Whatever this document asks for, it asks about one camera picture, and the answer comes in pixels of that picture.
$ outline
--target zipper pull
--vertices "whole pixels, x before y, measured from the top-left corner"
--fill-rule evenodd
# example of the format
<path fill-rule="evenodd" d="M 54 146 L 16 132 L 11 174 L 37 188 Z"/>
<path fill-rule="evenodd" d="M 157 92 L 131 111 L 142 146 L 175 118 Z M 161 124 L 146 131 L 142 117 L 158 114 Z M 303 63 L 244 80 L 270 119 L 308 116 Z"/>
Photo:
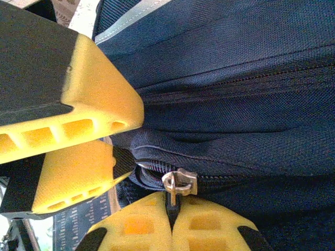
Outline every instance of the zipper pull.
<path fill-rule="evenodd" d="M 197 195 L 198 182 L 197 174 L 188 172 L 185 169 L 179 168 L 177 171 L 172 171 L 162 177 L 164 188 L 171 194 L 171 205 L 176 206 L 176 196 L 182 195 Z"/>

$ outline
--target yellow plastic block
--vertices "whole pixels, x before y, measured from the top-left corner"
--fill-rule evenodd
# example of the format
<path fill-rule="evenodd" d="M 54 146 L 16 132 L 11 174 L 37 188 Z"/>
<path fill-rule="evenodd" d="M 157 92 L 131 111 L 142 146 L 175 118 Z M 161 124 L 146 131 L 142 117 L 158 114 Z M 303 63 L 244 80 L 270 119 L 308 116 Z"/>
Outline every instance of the yellow plastic block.
<path fill-rule="evenodd" d="M 171 229 L 165 210 L 164 193 L 153 193 L 92 226 L 103 227 L 107 234 L 99 251 L 168 251 Z"/>
<path fill-rule="evenodd" d="M 100 196 L 128 175 L 113 179 L 113 147 L 95 140 L 46 154 L 32 213 L 53 213 Z"/>
<path fill-rule="evenodd" d="M 61 102 L 74 109 L 0 127 L 0 164 L 135 129 L 143 123 L 140 96 L 84 35 L 77 38 Z"/>
<path fill-rule="evenodd" d="M 182 198 L 173 228 L 173 250 L 250 251 L 239 226 L 256 226 L 233 211 L 193 196 Z"/>
<path fill-rule="evenodd" d="M 181 211 L 171 233 L 165 195 L 156 192 L 95 224 L 89 233 L 107 230 L 98 251 L 250 251 L 237 229 L 239 226 L 257 231 L 251 221 L 231 210 L 187 196 L 182 198 Z M 90 240 L 98 238 L 101 236 L 91 236 Z M 80 244 L 77 251 L 86 249 Z"/>

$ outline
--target reflective strip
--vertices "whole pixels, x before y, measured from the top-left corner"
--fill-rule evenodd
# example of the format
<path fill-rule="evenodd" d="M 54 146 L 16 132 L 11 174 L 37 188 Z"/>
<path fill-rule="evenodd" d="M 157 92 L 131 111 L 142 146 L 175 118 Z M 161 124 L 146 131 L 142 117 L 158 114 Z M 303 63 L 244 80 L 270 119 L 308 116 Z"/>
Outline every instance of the reflective strip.
<path fill-rule="evenodd" d="M 154 10 L 162 7 L 171 0 L 142 0 L 133 8 L 128 10 L 123 16 L 121 16 L 112 26 L 110 26 L 103 33 L 95 37 L 95 43 L 100 44 L 109 38 L 115 36 L 117 33 L 126 29 L 136 21 L 150 14 Z"/>

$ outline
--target yellow foam block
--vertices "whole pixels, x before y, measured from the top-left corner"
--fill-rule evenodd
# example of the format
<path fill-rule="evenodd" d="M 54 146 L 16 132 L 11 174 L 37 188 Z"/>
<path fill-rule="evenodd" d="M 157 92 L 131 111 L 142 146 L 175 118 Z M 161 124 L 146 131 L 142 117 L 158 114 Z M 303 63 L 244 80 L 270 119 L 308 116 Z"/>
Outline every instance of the yellow foam block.
<path fill-rule="evenodd" d="M 32 212 L 57 212 L 100 196 L 127 177 L 113 179 L 115 164 L 113 147 L 99 140 L 47 153 Z"/>
<path fill-rule="evenodd" d="M 233 211 L 193 196 L 182 198 L 173 228 L 173 250 L 250 251 L 238 231 L 239 226 L 256 226 Z"/>
<path fill-rule="evenodd" d="M 74 109 L 0 127 L 0 164 L 135 129 L 143 123 L 140 96 L 84 35 L 77 38 L 61 102 Z"/>
<path fill-rule="evenodd" d="M 171 229 L 165 211 L 164 193 L 153 193 L 95 224 L 89 232 L 103 227 L 107 234 L 99 251 L 171 250 Z"/>

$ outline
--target backpack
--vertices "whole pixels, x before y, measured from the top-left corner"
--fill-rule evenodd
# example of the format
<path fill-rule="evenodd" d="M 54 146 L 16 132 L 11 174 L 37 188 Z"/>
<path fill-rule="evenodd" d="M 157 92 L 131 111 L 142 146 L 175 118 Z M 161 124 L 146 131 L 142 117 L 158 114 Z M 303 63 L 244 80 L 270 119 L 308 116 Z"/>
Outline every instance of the backpack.
<path fill-rule="evenodd" d="M 121 207 L 196 173 L 275 250 L 335 247 L 332 1 L 101 0 L 93 39 L 139 93 L 111 137 Z"/>

